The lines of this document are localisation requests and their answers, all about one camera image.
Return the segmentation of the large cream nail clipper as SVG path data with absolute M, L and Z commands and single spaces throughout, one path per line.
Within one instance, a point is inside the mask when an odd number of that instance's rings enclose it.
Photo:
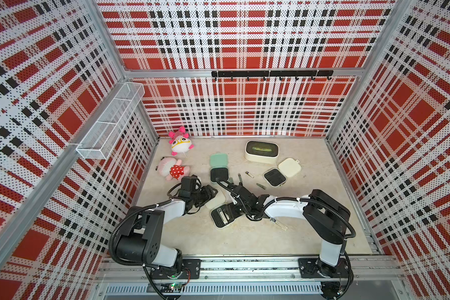
M 218 213 L 219 217 L 221 218 L 221 221 L 222 221 L 224 224 L 227 224 L 227 223 L 228 223 L 228 219 L 227 219 L 227 216 L 226 216 L 226 214 L 224 213 L 224 211 L 223 211 L 222 209 L 219 209 L 219 210 L 217 210 L 217 213 Z

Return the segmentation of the cream case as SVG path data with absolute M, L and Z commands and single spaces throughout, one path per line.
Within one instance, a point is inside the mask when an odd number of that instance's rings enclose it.
M 270 169 L 263 174 L 264 179 L 272 187 L 278 187 L 285 184 L 288 179 L 298 175 L 302 170 L 300 162 L 291 157 L 281 162 L 278 167 Z
M 244 215 L 241 207 L 231 200 L 231 196 L 226 196 L 220 189 L 205 206 L 210 210 L 211 219 L 219 229 L 225 228 Z

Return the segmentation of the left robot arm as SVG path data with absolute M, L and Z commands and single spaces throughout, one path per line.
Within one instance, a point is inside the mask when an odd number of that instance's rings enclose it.
M 185 176 L 168 192 L 168 200 L 149 206 L 133 206 L 112 231 L 108 251 L 112 259 L 125 266 L 164 268 L 180 273 L 182 252 L 161 245 L 163 226 L 200 209 L 214 199 L 218 190 L 203 186 L 199 177 Z

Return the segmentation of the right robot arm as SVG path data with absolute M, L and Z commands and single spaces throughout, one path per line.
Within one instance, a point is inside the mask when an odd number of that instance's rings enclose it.
M 334 268 L 345 253 L 346 241 L 356 237 L 350 223 L 350 210 L 320 189 L 301 197 L 257 197 L 243 185 L 225 182 L 221 185 L 230 193 L 240 213 L 251 221 L 280 217 L 306 220 L 322 239 L 319 259 L 322 265 Z

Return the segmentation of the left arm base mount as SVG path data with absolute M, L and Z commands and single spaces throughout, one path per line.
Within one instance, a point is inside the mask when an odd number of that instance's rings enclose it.
M 182 259 L 172 267 L 161 266 L 150 272 L 153 280 L 197 280 L 201 272 L 200 259 Z

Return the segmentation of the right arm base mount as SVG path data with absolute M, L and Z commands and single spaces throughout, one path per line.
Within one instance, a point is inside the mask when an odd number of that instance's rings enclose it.
M 351 267 L 345 258 L 339 258 L 336 266 L 330 266 L 322 262 L 320 258 L 300 258 L 298 259 L 298 267 L 302 278 L 315 279 L 346 279 L 351 271 Z

